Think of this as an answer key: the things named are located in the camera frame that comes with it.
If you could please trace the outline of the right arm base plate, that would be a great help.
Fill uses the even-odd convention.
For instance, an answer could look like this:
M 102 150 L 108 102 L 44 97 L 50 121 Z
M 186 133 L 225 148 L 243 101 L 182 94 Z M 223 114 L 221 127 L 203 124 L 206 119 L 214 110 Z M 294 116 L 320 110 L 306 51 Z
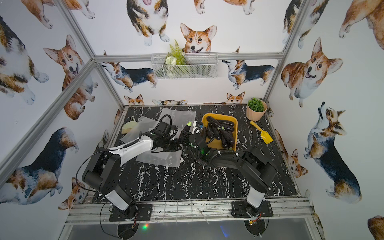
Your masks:
M 234 218 L 273 217 L 274 213 L 270 201 L 262 201 L 259 207 L 254 207 L 247 201 L 234 201 L 231 203 L 231 216 Z

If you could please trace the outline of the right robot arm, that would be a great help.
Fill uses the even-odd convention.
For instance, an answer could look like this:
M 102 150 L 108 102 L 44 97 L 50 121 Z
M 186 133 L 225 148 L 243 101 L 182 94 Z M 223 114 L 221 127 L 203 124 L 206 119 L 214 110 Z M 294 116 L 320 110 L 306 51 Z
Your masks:
M 274 163 L 255 148 L 235 152 L 211 148 L 201 136 L 201 130 L 188 132 L 188 146 L 198 162 L 207 168 L 229 168 L 239 171 L 249 183 L 247 206 L 258 209 L 270 190 L 278 172 Z

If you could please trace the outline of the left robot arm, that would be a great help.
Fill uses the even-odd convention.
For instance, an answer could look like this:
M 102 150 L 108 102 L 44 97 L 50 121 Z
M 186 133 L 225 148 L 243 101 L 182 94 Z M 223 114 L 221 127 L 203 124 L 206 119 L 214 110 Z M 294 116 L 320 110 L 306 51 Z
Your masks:
M 86 166 L 82 180 L 102 194 L 121 211 L 135 211 L 136 200 L 120 186 L 120 169 L 139 155 L 161 148 L 163 152 L 182 149 L 178 139 L 158 136 L 152 132 L 139 134 L 133 141 L 115 148 L 99 148 Z

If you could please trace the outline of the frosted zip-top bag front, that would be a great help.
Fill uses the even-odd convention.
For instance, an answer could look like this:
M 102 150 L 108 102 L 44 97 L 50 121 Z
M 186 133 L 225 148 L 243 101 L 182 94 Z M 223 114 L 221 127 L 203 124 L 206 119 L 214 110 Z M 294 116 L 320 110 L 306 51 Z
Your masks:
M 146 152 L 137 156 L 136 161 L 146 164 L 159 165 L 164 167 L 179 167 L 181 163 L 182 150 L 177 152 Z

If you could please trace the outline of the yellow plastic tray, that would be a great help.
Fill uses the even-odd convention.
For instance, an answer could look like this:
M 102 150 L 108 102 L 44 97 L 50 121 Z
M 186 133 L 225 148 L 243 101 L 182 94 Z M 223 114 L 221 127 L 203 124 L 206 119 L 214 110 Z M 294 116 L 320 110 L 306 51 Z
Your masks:
M 236 118 L 208 113 L 203 116 L 201 127 L 201 137 L 209 147 L 236 150 L 238 139 L 238 121 Z

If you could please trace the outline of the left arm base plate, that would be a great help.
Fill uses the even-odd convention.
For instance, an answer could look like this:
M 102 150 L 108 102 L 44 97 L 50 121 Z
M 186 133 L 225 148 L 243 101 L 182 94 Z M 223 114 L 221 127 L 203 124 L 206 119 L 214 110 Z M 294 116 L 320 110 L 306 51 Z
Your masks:
M 120 210 L 113 206 L 109 221 L 149 221 L 151 219 L 152 209 L 152 204 L 136 204 L 128 207 L 126 210 Z

